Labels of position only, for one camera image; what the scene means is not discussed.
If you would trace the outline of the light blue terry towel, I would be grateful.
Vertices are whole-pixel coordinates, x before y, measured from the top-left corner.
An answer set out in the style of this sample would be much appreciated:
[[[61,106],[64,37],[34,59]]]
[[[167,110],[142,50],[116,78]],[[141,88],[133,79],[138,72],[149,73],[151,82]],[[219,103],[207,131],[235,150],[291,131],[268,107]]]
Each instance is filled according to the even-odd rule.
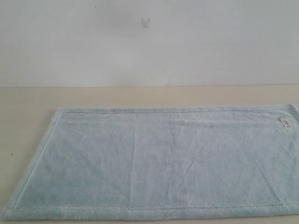
[[[60,108],[4,220],[163,220],[299,212],[294,105]]]

